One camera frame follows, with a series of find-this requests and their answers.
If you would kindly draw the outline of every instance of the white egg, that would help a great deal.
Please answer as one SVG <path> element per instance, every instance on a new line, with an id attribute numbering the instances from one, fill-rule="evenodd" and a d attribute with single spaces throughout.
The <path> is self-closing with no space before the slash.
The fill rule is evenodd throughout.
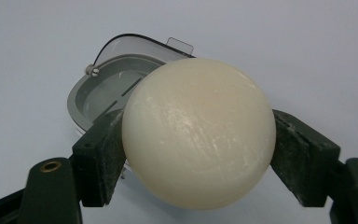
<path id="1" fill-rule="evenodd" d="M 131 169 L 162 201 L 213 209 L 244 196 L 275 147 L 267 98 L 242 71 L 208 59 L 167 63 L 127 102 L 122 140 Z"/>

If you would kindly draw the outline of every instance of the screw hole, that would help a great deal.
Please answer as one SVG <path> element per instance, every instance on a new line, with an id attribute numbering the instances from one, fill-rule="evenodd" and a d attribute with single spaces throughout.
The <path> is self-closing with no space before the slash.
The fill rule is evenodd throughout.
<path id="1" fill-rule="evenodd" d="M 55 170 L 58 170 L 61 167 L 61 163 L 59 161 L 49 161 L 40 167 L 40 172 L 42 173 L 49 173 Z"/>

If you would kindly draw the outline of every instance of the white backdrop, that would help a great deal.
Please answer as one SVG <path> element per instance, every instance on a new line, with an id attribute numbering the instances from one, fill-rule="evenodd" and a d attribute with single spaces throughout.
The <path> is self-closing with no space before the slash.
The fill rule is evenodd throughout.
<path id="1" fill-rule="evenodd" d="M 245 71 L 271 105 L 358 157 L 358 1 L 0 1 L 0 198 L 29 169 L 69 157 L 78 139 L 69 91 L 110 38 L 172 36 Z M 242 200 L 189 211 L 152 196 L 132 174 L 85 223 L 330 223 L 302 208 L 269 169 Z"/>

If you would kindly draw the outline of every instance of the white surface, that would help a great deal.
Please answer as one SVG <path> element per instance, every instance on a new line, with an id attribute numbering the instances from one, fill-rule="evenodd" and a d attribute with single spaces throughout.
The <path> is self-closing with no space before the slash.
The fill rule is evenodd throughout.
<path id="1" fill-rule="evenodd" d="M 183 59 L 149 74 L 124 110 L 131 169 L 161 200 L 215 209 L 242 198 L 269 167 L 275 119 L 242 71 L 216 60 Z"/>
<path id="2" fill-rule="evenodd" d="M 0 198 L 28 170 L 71 154 L 66 97 L 115 35 L 173 36 L 193 54 L 238 66 L 273 108 L 296 115 L 358 157 L 358 1 L 0 1 Z M 111 204 L 85 223 L 329 223 L 302 208 L 276 175 L 209 212 L 161 203 L 128 173 Z"/>

